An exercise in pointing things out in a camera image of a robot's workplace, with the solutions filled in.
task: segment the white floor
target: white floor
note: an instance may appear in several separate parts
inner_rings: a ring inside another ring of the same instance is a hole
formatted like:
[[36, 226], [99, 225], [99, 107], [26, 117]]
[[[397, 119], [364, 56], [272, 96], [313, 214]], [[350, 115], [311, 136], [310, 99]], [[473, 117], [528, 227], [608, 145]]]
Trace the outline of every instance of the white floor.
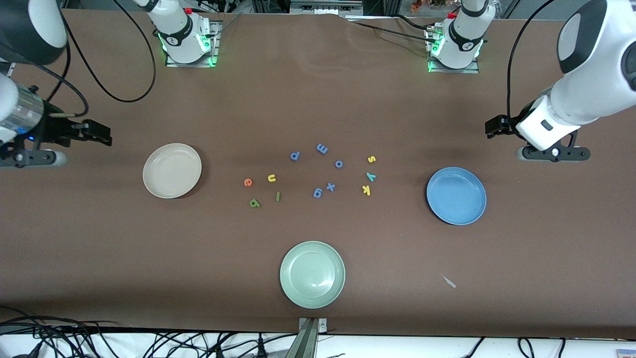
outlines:
[[[190, 334], [184, 334], [178, 339], [185, 340]], [[278, 334], [264, 334], [263, 338], [275, 337]], [[104, 335], [119, 358], [142, 358], [154, 340], [155, 335], [149, 333], [112, 333]], [[217, 334], [206, 334], [209, 345], [216, 342]], [[224, 347], [230, 347], [246, 340], [258, 338], [257, 334], [242, 333], [228, 339]], [[294, 337], [283, 338], [266, 345], [267, 352], [279, 352], [289, 348]], [[93, 341], [98, 353], [103, 358], [114, 358], [114, 355], [103, 344], [99, 336], [93, 336]], [[370, 358], [370, 357], [425, 357], [425, 358], [463, 358], [470, 353], [478, 338], [437, 338], [437, 337], [386, 337], [386, 336], [321, 336], [318, 343], [316, 358], [333, 358], [341, 354], [343, 358]], [[560, 347], [560, 340], [532, 339], [532, 347], [536, 358], [556, 358]], [[11, 358], [18, 354], [28, 354], [36, 345], [30, 335], [6, 335], [0, 336], [0, 358]], [[194, 345], [204, 347], [204, 340], [198, 337], [193, 340]], [[178, 345], [168, 343], [159, 349], [153, 357], [166, 357], [170, 348]], [[523, 345], [529, 355], [527, 346]], [[226, 358], [237, 357], [243, 354], [253, 343], [235, 350], [224, 351]], [[70, 351], [59, 343], [63, 353]], [[609, 341], [609, 340], [567, 340], [563, 358], [615, 358], [617, 349], [636, 350], [636, 342]], [[176, 350], [171, 358], [197, 358], [197, 353], [192, 349]], [[517, 347], [515, 338], [486, 338], [473, 358], [524, 358]], [[53, 350], [43, 346], [39, 358], [55, 358]]]

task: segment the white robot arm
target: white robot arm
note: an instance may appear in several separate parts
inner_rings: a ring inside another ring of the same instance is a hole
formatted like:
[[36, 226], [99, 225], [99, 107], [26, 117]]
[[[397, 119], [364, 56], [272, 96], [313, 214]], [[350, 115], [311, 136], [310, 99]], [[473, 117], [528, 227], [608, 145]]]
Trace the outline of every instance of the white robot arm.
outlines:
[[[45, 65], [67, 46], [56, 0], [0, 1], [0, 61]], [[112, 144], [110, 128], [93, 120], [81, 123], [60, 117], [62, 110], [0, 74], [0, 168], [59, 166], [62, 152], [40, 149], [42, 143], [69, 147], [71, 140]], [[25, 141], [32, 141], [26, 149]]]
[[636, 105], [635, 11], [629, 0], [591, 0], [583, 5], [559, 34], [563, 78], [519, 116], [488, 121], [488, 137], [516, 134], [527, 140], [530, 146], [523, 148], [522, 159], [587, 159], [589, 152], [573, 143], [568, 147], [577, 157], [568, 158], [560, 140], [569, 134], [574, 139], [582, 125]]
[[467, 67], [479, 55], [493, 18], [493, 0], [463, 0], [457, 17], [435, 24], [441, 28], [441, 36], [433, 36], [439, 43], [430, 46], [429, 55], [451, 69]]
[[186, 13], [179, 0], [134, 0], [159, 32], [163, 48], [178, 63], [195, 62], [210, 51], [210, 20], [196, 13]]

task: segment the light green plate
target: light green plate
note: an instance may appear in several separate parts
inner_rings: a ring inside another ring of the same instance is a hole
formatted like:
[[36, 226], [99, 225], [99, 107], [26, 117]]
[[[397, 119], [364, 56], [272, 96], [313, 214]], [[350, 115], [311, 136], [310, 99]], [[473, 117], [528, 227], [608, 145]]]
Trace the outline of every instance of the light green plate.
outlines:
[[298, 306], [325, 307], [345, 286], [345, 264], [333, 247], [306, 241], [294, 246], [282, 260], [280, 285]]

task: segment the blue letter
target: blue letter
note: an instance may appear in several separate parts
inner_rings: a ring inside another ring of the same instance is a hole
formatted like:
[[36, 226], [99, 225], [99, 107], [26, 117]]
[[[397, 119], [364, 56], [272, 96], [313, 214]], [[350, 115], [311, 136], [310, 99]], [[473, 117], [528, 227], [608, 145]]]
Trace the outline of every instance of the blue letter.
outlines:
[[318, 143], [318, 145], [316, 146], [316, 150], [322, 154], [327, 154], [327, 151], [329, 150], [327, 147], [325, 147], [324, 145]]

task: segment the small paper scrap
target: small paper scrap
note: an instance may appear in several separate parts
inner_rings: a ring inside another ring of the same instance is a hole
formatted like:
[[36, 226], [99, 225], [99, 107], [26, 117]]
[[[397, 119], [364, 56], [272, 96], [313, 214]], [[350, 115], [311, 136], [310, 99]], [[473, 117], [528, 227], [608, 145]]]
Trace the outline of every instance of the small paper scrap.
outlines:
[[442, 275], [442, 277], [444, 278], [444, 280], [446, 280], [446, 283], [449, 284], [451, 287], [456, 288], [457, 285], [455, 285], [451, 280], [447, 279], [446, 276]]

